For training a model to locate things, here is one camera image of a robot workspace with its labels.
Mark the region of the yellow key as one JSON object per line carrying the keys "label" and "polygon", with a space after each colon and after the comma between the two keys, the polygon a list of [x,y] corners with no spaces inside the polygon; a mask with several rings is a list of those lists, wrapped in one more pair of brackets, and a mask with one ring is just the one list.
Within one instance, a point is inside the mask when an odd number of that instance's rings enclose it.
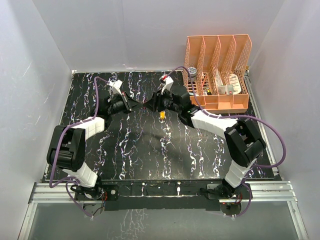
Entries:
{"label": "yellow key", "polygon": [[161,111],[161,112],[160,112],[160,119],[161,119],[161,120],[166,119],[166,112],[165,112],[165,111]]}

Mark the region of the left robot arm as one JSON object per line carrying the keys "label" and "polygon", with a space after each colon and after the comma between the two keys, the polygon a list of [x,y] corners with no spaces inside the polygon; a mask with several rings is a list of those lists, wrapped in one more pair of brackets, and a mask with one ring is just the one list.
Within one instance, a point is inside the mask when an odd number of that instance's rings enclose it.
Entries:
{"label": "left robot arm", "polygon": [[86,141],[105,131],[118,113],[129,114],[143,107],[126,92],[116,93],[96,102],[91,117],[69,126],[54,128],[47,152],[47,163],[69,175],[75,184],[85,187],[86,194],[93,200],[103,195],[103,187],[98,184],[98,175],[85,163]]}

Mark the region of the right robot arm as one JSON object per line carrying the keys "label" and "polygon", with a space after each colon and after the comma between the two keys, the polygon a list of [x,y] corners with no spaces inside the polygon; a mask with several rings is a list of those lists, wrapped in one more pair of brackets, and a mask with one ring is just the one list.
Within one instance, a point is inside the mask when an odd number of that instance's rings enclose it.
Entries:
{"label": "right robot arm", "polygon": [[130,107],[136,104],[153,112],[170,110],[176,112],[179,120],[186,126],[224,138],[232,161],[222,181],[223,194],[230,199],[240,194],[240,185],[246,174],[266,149],[265,141],[249,118],[227,118],[205,113],[192,103],[189,92],[182,85],[154,92],[151,99],[143,104],[131,99],[126,93],[124,96]]}

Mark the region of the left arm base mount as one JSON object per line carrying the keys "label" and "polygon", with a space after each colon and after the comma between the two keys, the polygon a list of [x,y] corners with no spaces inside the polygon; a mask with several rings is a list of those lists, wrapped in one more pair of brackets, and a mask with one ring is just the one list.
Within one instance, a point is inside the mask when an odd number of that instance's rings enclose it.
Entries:
{"label": "left arm base mount", "polygon": [[99,183],[91,188],[74,184],[70,190],[78,201],[98,201],[105,211],[119,210],[119,187],[116,184]]}

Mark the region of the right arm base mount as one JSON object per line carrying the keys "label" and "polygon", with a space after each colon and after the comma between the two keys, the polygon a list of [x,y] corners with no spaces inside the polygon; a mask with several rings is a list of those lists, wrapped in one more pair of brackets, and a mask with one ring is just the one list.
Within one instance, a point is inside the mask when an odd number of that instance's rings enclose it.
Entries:
{"label": "right arm base mount", "polygon": [[207,184],[206,187],[201,187],[200,195],[208,200],[229,200],[228,205],[238,205],[243,200],[252,200],[253,194],[251,188],[247,184],[240,184],[233,188],[228,184]]}

